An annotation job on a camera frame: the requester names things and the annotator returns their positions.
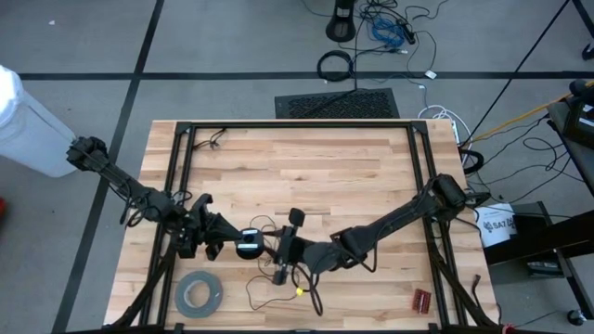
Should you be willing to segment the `black equipment cart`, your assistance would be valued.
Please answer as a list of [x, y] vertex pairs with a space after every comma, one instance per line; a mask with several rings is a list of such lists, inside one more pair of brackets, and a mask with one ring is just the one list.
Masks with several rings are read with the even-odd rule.
[[[588, 190], [594, 196], [594, 149], [585, 147], [565, 134], [569, 106], [567, 100], [557, 102], [548, 107], [548, 114], [562, 143], [570, 153], [577, 170], [583, 177]], [[581, 310], [587, 320], [594, 320], [594, 301], [586, 293], [582, 281], [569, 260], [573, 257], [594, 254], [594, 208], [564, 221], [554, 224], [551, 215], [543, 212], [533, 215], [542, 219], [545, 225], [537, 230], [522, 232], [519, 236], [486, 248], [489, 264], [534, 257], [543, 253], [556, 254], [562, 273], [578, 303], [576, 310]]]

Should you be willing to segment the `grey duct tape roll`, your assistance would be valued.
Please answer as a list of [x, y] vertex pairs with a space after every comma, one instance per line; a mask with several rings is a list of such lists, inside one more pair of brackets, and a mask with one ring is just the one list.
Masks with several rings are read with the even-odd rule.
[[[190, 299], [191, 291], [199, 284], [208, 287], [209, 297], [201, 306]], [[206, 271], [194, 271], [185, 275], [177, 284], [174, 303], [177, 311], [187, 318], [206, 318], [214, 314], [223, 300], [223, 286], [220, 278]]]

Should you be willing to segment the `black cord spool white labels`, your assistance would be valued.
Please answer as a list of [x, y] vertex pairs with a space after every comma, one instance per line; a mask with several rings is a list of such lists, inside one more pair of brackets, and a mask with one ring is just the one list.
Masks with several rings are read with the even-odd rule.
[[236, 254], [243, 260], [259, 258], [265, 251], [264, 236], [261, 230], [246, 228], [240, 231], [240, 237], [235, 241]]

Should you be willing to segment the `red connector block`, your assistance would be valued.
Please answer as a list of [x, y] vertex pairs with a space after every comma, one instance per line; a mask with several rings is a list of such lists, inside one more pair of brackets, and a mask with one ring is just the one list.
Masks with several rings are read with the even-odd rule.
[[432, 294], [424, 289], [415, 289], [412, 301], [412, 310], [421, 315], [429, 313]]

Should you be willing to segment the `black power strip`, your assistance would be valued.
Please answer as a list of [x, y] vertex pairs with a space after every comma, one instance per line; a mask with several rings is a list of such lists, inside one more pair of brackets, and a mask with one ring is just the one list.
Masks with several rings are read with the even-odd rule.
[[414, 45], [416, 43], [416, 37], [415, 33], [411, 30], [410, 24], [405, 19], [398, 19], [396, 23], [403, 31], [403, 35], [407, 42], [410, 45]]

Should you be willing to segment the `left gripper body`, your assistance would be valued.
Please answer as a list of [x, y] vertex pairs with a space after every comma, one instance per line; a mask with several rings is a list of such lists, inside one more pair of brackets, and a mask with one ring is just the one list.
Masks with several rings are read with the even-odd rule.
[[212, 203], [210, 194], [202, 194], [182, 218], [176, 246], [181, 259], [195, 258], [199, 245], [205, 244], [207, 259], [214, 261], [224, 247], [222, 216], [208, 210]]

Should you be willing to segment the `black electronic device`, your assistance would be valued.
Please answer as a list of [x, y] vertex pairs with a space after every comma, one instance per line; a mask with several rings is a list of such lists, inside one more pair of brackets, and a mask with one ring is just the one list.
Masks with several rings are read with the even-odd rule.
[[575, 80], [569, 85], [572, 94], [565, 134], [573, 141], [594, 149], [594, 85], [584, 80]]

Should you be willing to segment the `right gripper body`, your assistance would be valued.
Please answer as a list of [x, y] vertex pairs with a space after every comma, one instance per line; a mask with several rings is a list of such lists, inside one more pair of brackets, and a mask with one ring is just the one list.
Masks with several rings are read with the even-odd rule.
[[305, 213], [297, 208], [291, 208], [289, 213], [289, 225], [284, 225], [283, 235], [278, 239], [276, 251], [278, 256], [274, 258], [274, 264], [278, 266], [273, 276], [273, 284], [284, 285], [287, 280], [288, 266], [298, 263], [303, 253], [304, 242], [297, 237], [297, 231], [303, 226]]

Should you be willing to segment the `black aluminium table frame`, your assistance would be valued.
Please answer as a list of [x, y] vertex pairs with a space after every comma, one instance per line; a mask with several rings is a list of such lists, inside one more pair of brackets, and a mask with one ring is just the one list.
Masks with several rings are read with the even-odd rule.
[[[174, 194], [189, 209], [202, 194], [208, 208], [237, 229], [289, 224], [305, 213], [300, 238], [327, 242], [405, 205], [428, 180], [466, 181], [451, 126], [431, 120], [271, 120], [152, 124], [140, 181]], [[126, 231], [106, 319], [132, 333], [499, 334], [489, 283], [470, 294], [486, 270], [470, 208], [450, 221], [419, 219], [378, 243], [364, 265], [311, 276], [303, 264], [287, 281], [264, 251], [243, 260], [227, 243], [214, 261], [204, 248], [181, 259], [165, 230], [143, 222]], [[178, 282], [194, 271], [218, 276], [223, 300], [206, 318], [187, 318], [174, 303]], [[296, 289], [304, 291], [296, 295]], [[415, 289], [432, 294], [429, 313], [412, 310]], [[198, 306], [208, 287], [190, 293]]]

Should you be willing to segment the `black floor mat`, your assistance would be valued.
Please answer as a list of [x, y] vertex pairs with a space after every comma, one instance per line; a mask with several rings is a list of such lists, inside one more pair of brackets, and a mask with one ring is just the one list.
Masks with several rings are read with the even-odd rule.
[[356, 91], [276, 96], [277, 119], [399, 119], [393, 90]]

